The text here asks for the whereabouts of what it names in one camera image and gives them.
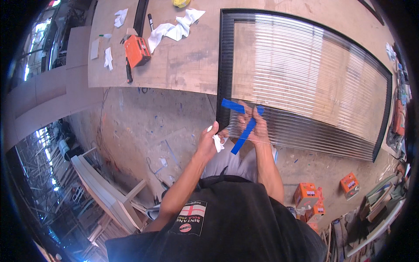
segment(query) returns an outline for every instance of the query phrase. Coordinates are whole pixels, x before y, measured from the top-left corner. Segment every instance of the yellow tape roll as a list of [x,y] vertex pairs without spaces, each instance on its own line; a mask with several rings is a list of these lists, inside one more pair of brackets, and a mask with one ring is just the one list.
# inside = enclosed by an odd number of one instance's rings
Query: yellow tape roll
[[191,0],[172,0],[172,4],[177,8],[185,7]]

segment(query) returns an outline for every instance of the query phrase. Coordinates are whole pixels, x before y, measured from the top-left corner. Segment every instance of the man's right hand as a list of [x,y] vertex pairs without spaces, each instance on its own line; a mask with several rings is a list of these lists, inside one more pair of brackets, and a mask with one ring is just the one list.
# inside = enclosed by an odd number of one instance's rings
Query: man's right hand
[[246,103],[239,101],[239,104],[244,106],[245,114],[238,116],[239,127],[241,130],[245,130],[250,119],[253,117],[256,120],[256,126],[252,132],[250,132],[248,139],[252,141],[253,145],[256,147],[261,144],[269,145],[271,141],[268,136],[268,127],[266,120],[259,115],[256,107],[253,109],[250,108]]

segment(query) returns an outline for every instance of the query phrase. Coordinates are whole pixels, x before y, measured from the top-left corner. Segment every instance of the hand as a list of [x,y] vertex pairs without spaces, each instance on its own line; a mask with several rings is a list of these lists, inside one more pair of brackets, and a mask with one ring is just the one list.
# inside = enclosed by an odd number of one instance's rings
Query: hand
[[269,140],[269,136],[268,136],[268,127],[266,124],[266,120],[263,119],[261,115],[259,115],[256,107],[252,109],[246,103],[242,101],[239,101],[239,104],[244,106],[244,111],[245,111],[245,114],[241,114],[238,116],[240,129],[242,131],[245,130],[250,119],[253,117],[256,120],[256,126],[253,129],[253,131],[250,132],[248,139],[252,141],[255,147],[261,144],[269,145],[271,141]]
[[[199,144],[196,151],[196,155],[199,156],[203,161],[210,161],[215,154],[217,153],[217,149],[215,148],[214,139],[212,138],[218,132],[219,124],[217,121],[214,121],[212,124],[212,129],[207,132],[207,128],[204,129],[199,137]],[[218,136],[223,139],[224,137],[228,137],[228,130],[224,129],[218,133]]]

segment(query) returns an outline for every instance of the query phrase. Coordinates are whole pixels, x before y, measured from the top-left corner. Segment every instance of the grey shorts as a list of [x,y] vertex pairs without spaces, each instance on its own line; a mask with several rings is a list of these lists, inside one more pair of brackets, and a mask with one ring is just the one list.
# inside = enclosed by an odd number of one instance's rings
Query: grey shorts
[[209,176],[219,176],[222,170],[227,166],[224,171],[225,175],[240,176],[249,181],[257,181],[257,164],[256,164],[256,151],[253,148],[246,157],[241,160],[240,153],[237,155],[231,153],[234,143],[227,139],[224,144],[224,149],[216,153],[204,169],[201,175],[202,178]]

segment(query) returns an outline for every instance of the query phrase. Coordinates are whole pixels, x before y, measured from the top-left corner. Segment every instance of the man's left hand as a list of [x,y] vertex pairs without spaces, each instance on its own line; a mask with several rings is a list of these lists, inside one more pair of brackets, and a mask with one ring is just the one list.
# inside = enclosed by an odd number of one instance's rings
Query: man's left hand
[[[214,121],[212,124],[212,129],[207,132],[207,129],[202,131],[201,136],[199,137],[199,144],[196,155],[202,158],[203,161],[208,162],[210,161],[215,154],[217,153],[217,149],[215,148],[214,139],[212,138],[218,132],[219,124],[217,121]],[[228,137],[228,130],[224,129],[218,136],[223,139],[224,137]]]

